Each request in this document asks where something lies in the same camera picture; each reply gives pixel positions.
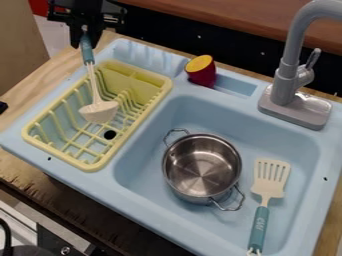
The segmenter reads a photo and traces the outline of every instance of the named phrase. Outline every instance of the light blue sink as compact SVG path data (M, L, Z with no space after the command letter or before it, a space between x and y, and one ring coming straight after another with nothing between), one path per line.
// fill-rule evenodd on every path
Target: light blue sink
M20 136L29 120L84 75L83 68L1 134L2 147L195 254L211 256L245 255L260 200L250 192L255 158L289 162L292 172L285 198L270 202L263 255L312 254L342 166L340 104L333 103L331 118L322 131L311 131L257 110L257 101L268 85L263 81L219 69L216 90L195 86L182 69L185 58L127 40L113 42L96 60L113 57L170 76L174 88L103 170L84 173L59 159L48 161L49 154ZM153 64L159 60L161 65ZM192 205L172 194L161 170L166 149L162 140L172 128L216 134L236 147L243 165L239 184L246 194L239 211Z

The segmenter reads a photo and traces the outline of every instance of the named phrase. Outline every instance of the faucet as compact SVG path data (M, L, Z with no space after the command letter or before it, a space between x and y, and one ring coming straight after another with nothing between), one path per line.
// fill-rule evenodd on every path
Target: faucet
M325 126L332 109L328 101L297 91L315 77L313 66L321 50L314 49L304 65L299 65L299 56L307 28L320 18L342 21L342 1L316 0L297 12L273 84L266 88L258 103L261 112L312 130L320 130Z

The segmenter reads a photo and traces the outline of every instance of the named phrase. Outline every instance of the faucet spout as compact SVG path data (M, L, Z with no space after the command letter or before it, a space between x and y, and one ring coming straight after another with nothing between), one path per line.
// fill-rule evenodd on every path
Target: faucet spout
M342 1L316 0L306 4L296 14L289 29L283 57L274 75L271 101L285 106L293 101L298 88L312 82L313 70L299 66L299 56L305 31L310 24L321 18L342 20Z

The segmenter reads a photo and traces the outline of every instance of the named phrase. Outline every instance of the dish rack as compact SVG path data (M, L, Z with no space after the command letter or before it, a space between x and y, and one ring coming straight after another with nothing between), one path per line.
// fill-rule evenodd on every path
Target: dish rack
M95 75L101 98L119 103L113 120L94 124L79 114L92 102L85 76L22 129L25 141L84 172L103 168L172 88L166 76L115 60L97 65Z

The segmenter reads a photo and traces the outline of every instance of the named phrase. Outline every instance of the wooden countertop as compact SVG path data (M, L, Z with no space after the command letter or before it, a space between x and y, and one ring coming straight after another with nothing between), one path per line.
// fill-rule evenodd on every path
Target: wooden countertop
M292 18L309 0L119 0L249 34L285 41ZM305 45L342 55L342 23L315 21Z
M105 32L96 51L103 49L112 40L122 37ZM190 54L153 45L166 51L193 57ZM8 127L18 116L34 105L46 93L82 65L80 53L71 47L63 50L46 64L0 97L9 104L9 109L0 115L0 131ZM217 63L217 66L258 79L271 78L253 72ZM305 91L320 97L342 102L341 98L310 89ZM148 231L138 224L90 200L77 191L46 176L26 162L0 149L0 188L19 192L41 211L53 214L69 227L106 246L132 256L190 256L191 254L171 242ZM340 179L330 210L316 246L315 256L335 256L342 233L342 179Z

